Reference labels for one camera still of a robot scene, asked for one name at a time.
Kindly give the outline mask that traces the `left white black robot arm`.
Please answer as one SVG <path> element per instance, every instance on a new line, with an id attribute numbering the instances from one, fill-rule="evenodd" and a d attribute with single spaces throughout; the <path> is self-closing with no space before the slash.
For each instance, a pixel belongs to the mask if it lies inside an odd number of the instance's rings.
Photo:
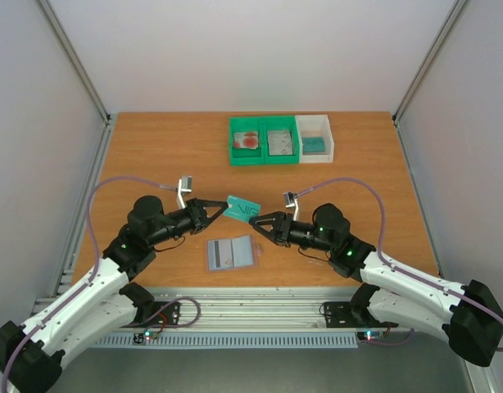
<path id="1" fill-rule="evenodd" d="M 142 196 L 96 264 L 44 310 L 0 327 L 3 392 L 47 392 L 63 370 L 101 337 L 154 316 L 153 296 L 134 282 L 155 258 L 155 247 L 206 229 L 225 201 L 193 198 L 166 213 L 156 196 Z"/>

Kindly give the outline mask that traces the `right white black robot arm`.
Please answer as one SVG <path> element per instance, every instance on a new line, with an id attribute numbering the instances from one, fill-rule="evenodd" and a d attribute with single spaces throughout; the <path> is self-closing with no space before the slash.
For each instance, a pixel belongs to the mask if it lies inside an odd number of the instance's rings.
<path id="1" fill-rule="evenodd" d="M 503 310 L 487 285 L 435 278 L 388 257 L 352 235 L 349 221 L 335 205 L 316 208 L 309 223 L 282 211 L 249 223 L 277 246 L 326 252 L 336 273 L 360 282 L 350 303 L 356 322 L 376 320 L 425 332 L 480 367 L 490 366 L 499 352 Z"/>

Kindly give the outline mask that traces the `white floral VIP card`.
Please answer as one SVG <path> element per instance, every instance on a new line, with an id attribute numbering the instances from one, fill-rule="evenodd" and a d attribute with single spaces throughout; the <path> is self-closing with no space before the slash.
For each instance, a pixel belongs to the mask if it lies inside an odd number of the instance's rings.
<path id="1" fill-rule="evenodd" d="M 293 156 L 295 154 L 292 134 L 288 129 L 272 129 L 267 132 L 270 156 Z"/>

